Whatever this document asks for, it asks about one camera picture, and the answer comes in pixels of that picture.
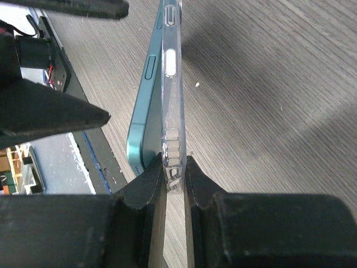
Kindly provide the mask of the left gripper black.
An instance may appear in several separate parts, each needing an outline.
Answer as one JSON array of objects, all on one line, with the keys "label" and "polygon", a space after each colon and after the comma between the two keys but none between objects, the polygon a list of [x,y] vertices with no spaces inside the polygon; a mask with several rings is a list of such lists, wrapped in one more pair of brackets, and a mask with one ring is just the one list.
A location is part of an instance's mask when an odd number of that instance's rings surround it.
[{"label": "left gripper black", "polygon": [[[120,20],[129,14],[129,3],[123,0],[1,2],[110,20]],[[47,136],[101,127],[110,119],[107,111],[89,102],[20,78],[14,37],[1,34],[1,84],[8,84],[1,87],[1,149]]]}]

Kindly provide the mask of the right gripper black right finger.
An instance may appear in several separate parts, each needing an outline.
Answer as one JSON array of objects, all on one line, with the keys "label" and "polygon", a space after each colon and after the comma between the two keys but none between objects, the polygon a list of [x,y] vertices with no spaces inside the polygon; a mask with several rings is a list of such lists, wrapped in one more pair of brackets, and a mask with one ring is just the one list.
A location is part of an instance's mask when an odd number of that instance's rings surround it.
[{"label": "right gripper black right finger", "polygon": [[325,194],[229,193],[187,158],[189,267],[355,267],[356,222]]}]

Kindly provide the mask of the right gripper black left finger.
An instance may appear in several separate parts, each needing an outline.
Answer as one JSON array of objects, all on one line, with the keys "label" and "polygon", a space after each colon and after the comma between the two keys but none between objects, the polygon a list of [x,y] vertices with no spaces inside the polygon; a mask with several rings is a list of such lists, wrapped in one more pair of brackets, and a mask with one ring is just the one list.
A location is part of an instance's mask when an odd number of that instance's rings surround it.
[{"label": "right gripper black left finger", "polygon": [[162,157],[108,195],[1,198],[2,267],[161,267]]}]

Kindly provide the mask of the teal smartphone black screen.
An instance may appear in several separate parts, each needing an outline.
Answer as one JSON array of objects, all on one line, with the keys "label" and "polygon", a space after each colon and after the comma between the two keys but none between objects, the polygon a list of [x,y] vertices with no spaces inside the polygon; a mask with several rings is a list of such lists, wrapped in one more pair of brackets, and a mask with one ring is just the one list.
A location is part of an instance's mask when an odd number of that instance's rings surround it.
[{"label": "teal smartphone black screen", "polygon": [[127,136],[127,159],[135,175],[143,173],[162,151],[162,21],[160,1]]}]

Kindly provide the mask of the clear phone case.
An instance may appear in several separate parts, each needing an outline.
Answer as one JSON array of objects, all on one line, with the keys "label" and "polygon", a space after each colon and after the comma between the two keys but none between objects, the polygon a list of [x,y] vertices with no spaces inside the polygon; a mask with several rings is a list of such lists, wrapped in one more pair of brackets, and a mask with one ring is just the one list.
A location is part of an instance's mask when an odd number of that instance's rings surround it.
[{"label": "clear phone case", "polygon": [[162,164],[167,191],[182,191],[186,132],[181,55],[182,2],[162,2]]}]

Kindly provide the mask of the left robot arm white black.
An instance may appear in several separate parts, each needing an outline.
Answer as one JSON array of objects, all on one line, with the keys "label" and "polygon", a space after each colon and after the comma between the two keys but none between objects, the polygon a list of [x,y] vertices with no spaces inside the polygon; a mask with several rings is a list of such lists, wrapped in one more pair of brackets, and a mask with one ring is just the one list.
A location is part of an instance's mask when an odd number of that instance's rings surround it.
[{"label": "left robot arm white black", "polygon": [[70,77],[53,37],[45,37],[32,16],[33,34],[1,21],[1,148],[39,138],[97,128],[110,114],[63,90],[23,78],[21,68],[50,72],[49,81],[67,87]]}]

